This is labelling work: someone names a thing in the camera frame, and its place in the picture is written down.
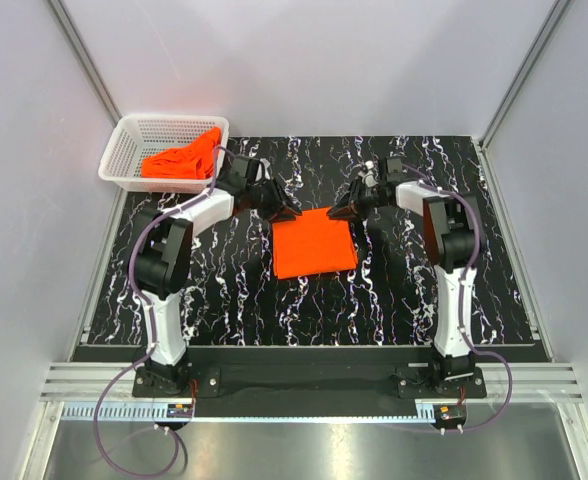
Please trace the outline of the orange t shirt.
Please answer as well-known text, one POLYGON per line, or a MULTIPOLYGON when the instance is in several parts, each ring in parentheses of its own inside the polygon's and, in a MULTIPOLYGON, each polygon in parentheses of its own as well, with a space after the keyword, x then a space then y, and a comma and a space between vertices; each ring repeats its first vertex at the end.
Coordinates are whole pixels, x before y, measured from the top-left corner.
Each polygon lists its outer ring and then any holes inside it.
POLYGON ((330 219, 328 208, 306 210, 274 223, 273 270, 279 280, 353 270, 358 255, 350 225, 330 219))

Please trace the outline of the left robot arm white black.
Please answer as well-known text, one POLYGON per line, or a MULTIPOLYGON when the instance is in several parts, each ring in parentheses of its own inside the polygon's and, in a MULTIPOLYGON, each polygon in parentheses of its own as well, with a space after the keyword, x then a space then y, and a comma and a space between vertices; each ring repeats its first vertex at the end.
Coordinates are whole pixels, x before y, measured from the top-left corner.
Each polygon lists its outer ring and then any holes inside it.
POLYGON ((133 362, 136 396, 143 389, 178 396, 195 385, 180 316, 192 242, 203 231, 249 209, 270 223, 302 215, 282 185, 265 178, 208 188, 166 211, 141 213, 127 266, 130 286, 143 308, 147 335, 145 353, 133 362))

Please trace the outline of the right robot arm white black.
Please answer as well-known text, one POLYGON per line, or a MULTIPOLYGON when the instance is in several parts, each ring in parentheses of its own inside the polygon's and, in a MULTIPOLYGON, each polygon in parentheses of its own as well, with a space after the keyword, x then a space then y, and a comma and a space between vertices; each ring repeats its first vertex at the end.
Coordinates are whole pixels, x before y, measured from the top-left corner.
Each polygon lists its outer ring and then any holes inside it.
POLYGON ((436 273, 438 294, 427 383, 437 395, 457 394, 472 380, 476 368, 471 309, 483 234, 473 199, 423 180, 379 181, 372 186, 354 180, 327 216, 353 221, 383 206, 409 210, 423 218, 425 251, 436 273))

